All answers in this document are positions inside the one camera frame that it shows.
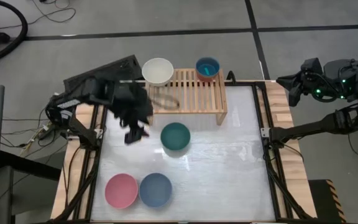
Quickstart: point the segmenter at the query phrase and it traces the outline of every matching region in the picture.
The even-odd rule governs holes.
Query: white table surface
[[[274,220],[259,125],[251,87],[226,87],[228,112],[221,126],[214,115],[159,114],[149,138],[126,146],[119,121],[108,114],[91,219],[95,221],[269,221]],[[176,154],[160,142],[163,127],[181,122],[191,132],[188,148]],[[148,208],[139,197],[129,208],[104,198],[108,180],[127,173],[141,180],[152,172],[173,184],[170,203]]]

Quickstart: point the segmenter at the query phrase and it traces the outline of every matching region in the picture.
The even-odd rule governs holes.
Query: white bowl
[[[173,66],[167,59],[153,58],[143,65],[142,75],[150,85],[164,86],[173,76]]]

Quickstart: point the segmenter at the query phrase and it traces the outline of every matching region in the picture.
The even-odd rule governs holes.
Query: table leg
[[[56,181],[59,181],[61,172],[60,169],[0,151],[0,167],[4,166],[11,166],[20,172]]]
[[[226,117],[226,114],[227,114],[227,112],[216,115],[216,124],[217,125],[219,125],[219,126],[222,125],[224,118]]]

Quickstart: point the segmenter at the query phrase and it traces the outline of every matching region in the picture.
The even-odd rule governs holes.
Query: bowl
[[[137,182],[129,174],[117,174],[106,185],[104,196],[114,208],[127,208],[137,197]]]
[[[166,125],[160,135],[162,145],[173,151],[182,150],[190,142],[190,131],[181,123]]]
[[[211,82],[219,73],[220,65],[215,58],[203,57],[196,63],[197,77],[204,82]]]
[[[150,85],[164,86],[173,76],[173,66],[167,59],[153,58],[143,65],[142,75]]]
[[[149,174],[140,183],[139,197],[148,207],[160,208],[164,206],[170,200],[171,195],[171,181],[163,174]]]

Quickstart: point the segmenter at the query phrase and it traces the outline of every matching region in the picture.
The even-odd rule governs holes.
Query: navy blue bowl
[[[218,74],[220,65],[219,62],[211,57],[203,57],[196,63],[197,73],[206,77],[212,78]]]
[[[140,183],[139,197],[149,207],[164,206],[169,201],[171,194],[171,181],[163,174],[149,174]]]

